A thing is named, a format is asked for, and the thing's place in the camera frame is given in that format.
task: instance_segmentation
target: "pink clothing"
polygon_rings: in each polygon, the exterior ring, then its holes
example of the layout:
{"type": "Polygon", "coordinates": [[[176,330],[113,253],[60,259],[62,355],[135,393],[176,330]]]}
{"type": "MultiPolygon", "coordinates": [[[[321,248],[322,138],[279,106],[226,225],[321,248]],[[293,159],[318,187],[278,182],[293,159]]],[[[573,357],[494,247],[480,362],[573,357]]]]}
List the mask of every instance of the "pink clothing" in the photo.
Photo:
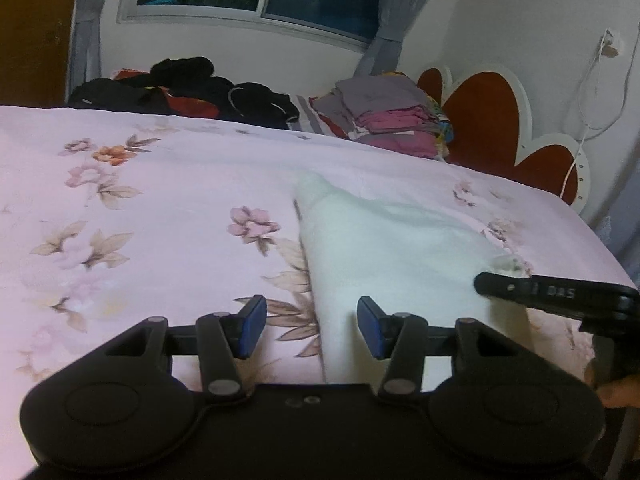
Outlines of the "pink clothing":
{"type": "Polygon", "coordinates": [[[421,106],[403,110],[385,112],[367,112],[356,118],[356,124],[369,130],[372,134],[389,131],[410,130],[421,126],[432,117],[421,106]]]}
{"type": "Polygon", "coordinates": [[[427,132],[414,131],[407,134],[377,134],[360,137],[356,142],[375,146],[405,155],[433,158],[438,154],[436,139],[427,132]]]}

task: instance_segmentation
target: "wooden door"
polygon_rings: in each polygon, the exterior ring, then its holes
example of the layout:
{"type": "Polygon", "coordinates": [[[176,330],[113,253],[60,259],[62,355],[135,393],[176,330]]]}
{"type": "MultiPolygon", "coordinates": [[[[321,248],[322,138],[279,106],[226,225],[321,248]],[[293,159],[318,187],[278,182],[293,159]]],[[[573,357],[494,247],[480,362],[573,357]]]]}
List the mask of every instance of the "wooden door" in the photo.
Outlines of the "wooden door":
{"type": "Polygon", "coordinates": [[[74,0],[0,0],[0,105],[64,104],[74,0]]]}

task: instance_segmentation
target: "human hand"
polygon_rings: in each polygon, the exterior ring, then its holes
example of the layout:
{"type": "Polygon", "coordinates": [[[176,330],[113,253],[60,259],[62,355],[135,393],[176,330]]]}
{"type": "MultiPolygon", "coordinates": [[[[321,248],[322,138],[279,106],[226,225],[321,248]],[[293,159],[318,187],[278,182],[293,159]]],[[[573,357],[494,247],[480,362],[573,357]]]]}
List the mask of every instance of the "human hand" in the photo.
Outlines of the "human hand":
{"type": "Polygon", "coordinates": [[[640,408],[640,375],[604,384],[596,393],[605,408],[640,408]]]}

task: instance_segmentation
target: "pink floral bedsheet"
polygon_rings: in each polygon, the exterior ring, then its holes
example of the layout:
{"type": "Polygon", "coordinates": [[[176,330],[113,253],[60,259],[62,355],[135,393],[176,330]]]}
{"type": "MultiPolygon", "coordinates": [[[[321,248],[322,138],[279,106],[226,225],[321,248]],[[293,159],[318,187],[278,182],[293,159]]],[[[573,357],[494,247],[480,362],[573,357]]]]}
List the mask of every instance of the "pink floral bedsheet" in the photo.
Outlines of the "pink floral bedsheet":
{"type": "MultiPolygon", "coordinates": [[[[248,386],[322,381],[293,200],[307,170],[461,219],[530,272],[630,284],[559,199],[501,178],[301,132],[0,107],[0,479],[34,465],[18,424],[27,391],[148,316],[191,324],[263,294],[268,326],[240,363],[248,386]]],[[[576,372],[588,339],[531,319],[540,352],[576,372]]],[[[193,359],[176,358],[174,375],[201,387],[193,359]]]]}

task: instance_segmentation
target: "white cable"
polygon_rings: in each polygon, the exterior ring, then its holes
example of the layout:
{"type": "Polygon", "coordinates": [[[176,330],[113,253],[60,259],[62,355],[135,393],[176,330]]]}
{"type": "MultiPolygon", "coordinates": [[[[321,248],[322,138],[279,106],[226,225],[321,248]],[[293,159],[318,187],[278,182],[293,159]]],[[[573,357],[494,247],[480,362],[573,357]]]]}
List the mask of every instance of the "white cable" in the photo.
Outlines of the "white cable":
{"type": "MultiPolygon", "coordinates": [[[[589,124],[584,116],[584,113],[582,111],[582,105],[580,103],[581,98],[582,98],[582,89],[584,87],[584,83],[585,81],[589,78],[590,74],[591,74],[591,70],[593,70],[593,66],[594,64],[600,63],[600,60],[602,58],[602,48],[604,46],[604,41],[605,41],[605,37],[607,35],[607,32],[610,33],[610,30],[607,28],[605,30],[605,33],[602,35],[602,39],[600,40],[600,47],[598,49],[598,52],[596,54],[596,56],[594,56],[593,60],[591,61],[591,64],[589,66],[589,69],[587,70],[587,73],[584,77],[584,79],[581,81],[580,86],[578,88],[578,110],[580,111],[580,119],[582,120],[582,123],[584,124],[584,126],[586,127],[584,133],[582,134],[582,139],[580,140],[580,144],[578,145],[578,151],[575,153],[574,155],[574,160],[571,163],[571,166],[569,166],[569,171],[566,172],[566,175],[564,177],[564,182],[562,183],[562,189],[560,191],[560,198],[562,198],[564,196],[564,192],[566,190],[566,184],[569,182],[569,177],[571,176],[571,172],[574,170],[574,167],[576,165],[576,159],[578,158],[578,155],[580,154],[580,151],[582,150],[582,147],[584,146],[585,142],[589,142],[590,140],[596,139],[597,137],[601,136],[602,134],[604,134],[605,132],[609,131],[609,129],[616,124],[620,118],[622,117],[622,115],[624,114],[625,110],[626,110],[626,104],[628,102],[628,95],[629,95],[629,80],[631,78],[631,73],[633,70],[633,66],[634,66],[634,62],[636,60],[636,53],[638,52],[638,44],[640,43],[640,18],[638,19],[638,34],[636,35],[636,43],[634,45],[634,49],[633,52],[631,54],[631,60],[629,62],[629,68],[626,71],[626,77],[625,77],[625,85],[624,85],[624,91],[623,91],[623,99],[622,99],[622,106],[620,107],[620,111],[617,113],[617,115],[614,117],[614,119],[612,121],[610,121],[608,124],[606,124],[605,126],[601,126],[601,127],[594,127],[591,124],[589,124]],[[591,137],[587,137],[587,134],[589,132],[589,130],[598,130],[598,132],[594,135],[592,135],[591,137]]],[[[596,98],[597,98],[597,91],[598,91],[598,84],[600,82],[600,67],[598,67],[598,78],[596,80],[596,87],[595,87],[595,94],[596,94],[596,98]]]]}
{"type": "Polygon", "coordinates": [[[614,124],[616,124],[620,120],[620,117],[622,117],[622,115],[625,113],[626,104],[628,102],[628,96],[629,96],[629,80],[631,79],[631,73],[633,71],[633,67],[636,61],[636,53],[638,52],[639,43],[640,43],[640,20],[638,20],[638,34],[636,35],[636,43],[634,45],[634,49],[631,54],[631,61],[629,62],[629,68],[626,71],[624,97],[622,99],[622,106],[620,107],[620,111],[616,114],[613,120],[609,121],[609,123],[607,123],[605,126],[600,126],[600,127],[591,126],[590,124],[587,124],[585,120],[583,120],[583,122],[585,123],[585,126],[587,126],[590,130],[598,130],[597,134],[594,134],[591,137],[585,138],[584,139],[585,142],[589,142],[590,140],[593,140],[601,136],[604,132],[608,131],[614,124]]]}
{"type": "Polygon", "coordinates": [[[584,116],[584,112],[582,111],[582,95],[584,94],[584,84],[587,82],[587,80],[589,79],[589,76],[591,75],[591,71],[593,70],[593,67],[597,64],[598,65],[598,76],[596,78],[596,85],[595,85],[595,89],[594,89],[594,101],[596,101],[598,99],[598,85],[600,84],[600,60],[602,59],[602,49],[604,47],[605,44],[605,40],[607,38],[607,33],[611,34],[611,31],[606,28],[604,30],[604,33],[602,34],[602,38],[600,38],[600,44],[598,46],[598,50],[595,54],[595,56],[593,56],[593,59],[591,59],[591,63],[589,65],[589,68],[587,69],[587,73],[584,75],[584,77],[582,78],[582,81],[580,81],[580,85],[578,86],[578,93],[577,93],[577,101],[578,101],[578,111],[580,112],[580,120],[582,121],[582,123],[584,124],[584,126],[586,126],[586,128],[584,129],[584,133],[582,134],[582,138],[580,139],[580,144],[578,145],[578,151],[575,152],[574,155],[574,160],[572,160],[571,165],[569,166],[569,170],[566,172],[566,175],[564,176],[564,181],[562,182],[562,189],[560,190],[560,198],[562,198],[564,196],[564,192],[566,190],[566,185],[569,182],[569,177],[571,177],[571,172],[574,170],[575,167],[575,162],[578,158],[578,156],[580,155],[580,150],[582,149],[582,146],[584,145],[584,142],[587,138],[587,133],[589,132],[590,129],[590,125],[587,122],[585,116],[584,116]]]}

